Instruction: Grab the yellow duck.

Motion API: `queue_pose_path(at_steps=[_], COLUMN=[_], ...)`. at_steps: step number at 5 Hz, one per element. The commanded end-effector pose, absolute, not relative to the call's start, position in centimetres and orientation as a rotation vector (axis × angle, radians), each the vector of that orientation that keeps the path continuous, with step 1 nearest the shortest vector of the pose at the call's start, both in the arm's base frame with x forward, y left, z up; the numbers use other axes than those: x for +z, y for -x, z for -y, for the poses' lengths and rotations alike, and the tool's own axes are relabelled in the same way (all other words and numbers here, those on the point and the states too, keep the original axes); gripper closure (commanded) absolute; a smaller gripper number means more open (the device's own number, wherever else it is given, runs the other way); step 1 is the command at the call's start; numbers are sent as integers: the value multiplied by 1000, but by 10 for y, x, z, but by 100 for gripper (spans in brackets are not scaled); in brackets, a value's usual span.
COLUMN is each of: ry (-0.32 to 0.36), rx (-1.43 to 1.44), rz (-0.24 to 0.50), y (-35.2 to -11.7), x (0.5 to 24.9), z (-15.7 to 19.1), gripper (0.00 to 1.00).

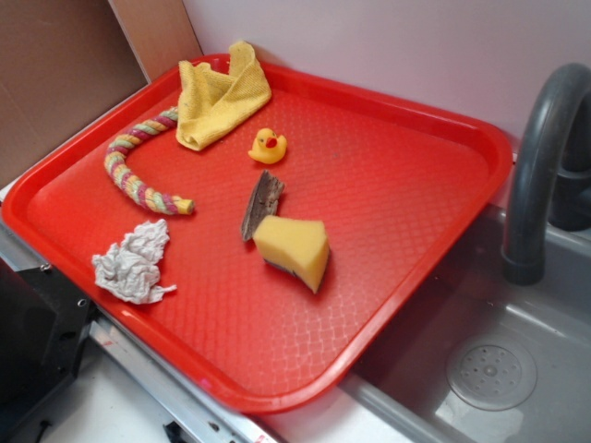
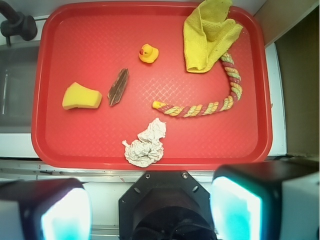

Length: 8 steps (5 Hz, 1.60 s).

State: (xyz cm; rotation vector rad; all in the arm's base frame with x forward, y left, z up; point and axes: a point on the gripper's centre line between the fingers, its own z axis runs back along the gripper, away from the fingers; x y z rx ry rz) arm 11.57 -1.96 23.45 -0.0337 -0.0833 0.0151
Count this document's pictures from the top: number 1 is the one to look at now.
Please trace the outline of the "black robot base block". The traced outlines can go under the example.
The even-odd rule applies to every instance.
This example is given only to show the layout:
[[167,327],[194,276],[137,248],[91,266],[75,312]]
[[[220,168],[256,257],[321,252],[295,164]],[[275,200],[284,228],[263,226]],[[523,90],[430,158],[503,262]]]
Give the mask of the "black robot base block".
[[59,269],[1,263],[1,440],[75,381],[95,304]]

